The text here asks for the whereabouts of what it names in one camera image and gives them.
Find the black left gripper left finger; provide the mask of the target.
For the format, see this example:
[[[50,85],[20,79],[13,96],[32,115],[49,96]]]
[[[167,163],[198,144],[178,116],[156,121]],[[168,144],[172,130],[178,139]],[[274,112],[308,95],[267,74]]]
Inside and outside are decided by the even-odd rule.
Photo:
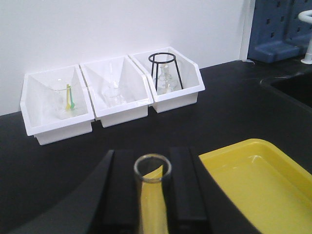
[[[134,153],[109,150],[69,195],[16,234],[133,234],[137,224]]]

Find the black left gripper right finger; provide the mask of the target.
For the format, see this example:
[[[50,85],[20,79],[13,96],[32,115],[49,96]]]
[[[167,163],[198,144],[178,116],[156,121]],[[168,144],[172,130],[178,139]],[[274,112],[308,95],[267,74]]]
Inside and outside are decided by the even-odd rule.
[[[168,208],[172,233],[259,233],[217,185],[193,149],[171,147],[169,160],[172,180]]]

